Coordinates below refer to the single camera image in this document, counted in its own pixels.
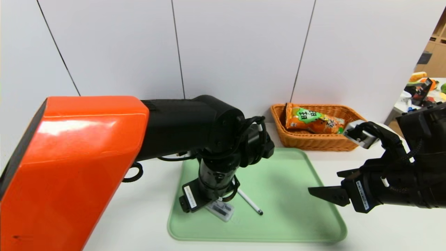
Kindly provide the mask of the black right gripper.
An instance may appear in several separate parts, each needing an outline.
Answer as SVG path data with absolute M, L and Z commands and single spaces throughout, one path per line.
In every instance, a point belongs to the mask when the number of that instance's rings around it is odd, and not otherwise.
M 343 178 L 341 186 L 310 187 L 310 195 L 344 207 L 352 202 L 356 212 L 369 213 L 379 205 L 415 206 L 417 186 L 414 169 L 411 164 L 403 164 L 391 169 L 383 183 L 381 175 L 392 160 L 368 159 L 357 169 L 342 170 L 337 176 Z

